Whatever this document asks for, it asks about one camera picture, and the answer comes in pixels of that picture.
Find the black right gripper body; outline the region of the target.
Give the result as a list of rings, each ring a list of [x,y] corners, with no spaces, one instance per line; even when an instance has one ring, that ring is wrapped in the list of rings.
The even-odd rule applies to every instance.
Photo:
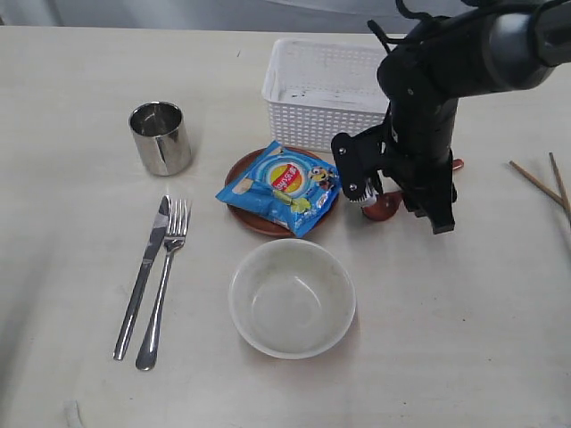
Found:
[[[405,206],[417,217],[426,217],[435,235],[455,228],[452,204],[457,191],[452,179],[453,154],[448,151],[437,162],[417,162],[402,155],[388,157],[382,171],[403,192]]]

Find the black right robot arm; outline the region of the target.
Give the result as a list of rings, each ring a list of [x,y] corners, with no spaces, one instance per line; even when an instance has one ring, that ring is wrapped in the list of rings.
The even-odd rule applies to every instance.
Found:
[[[570,61],[568,1],[490,1],[421,21],[382,60],[382,170],[434,234],[455,227],[451,140],[459,100],[538,87]]]

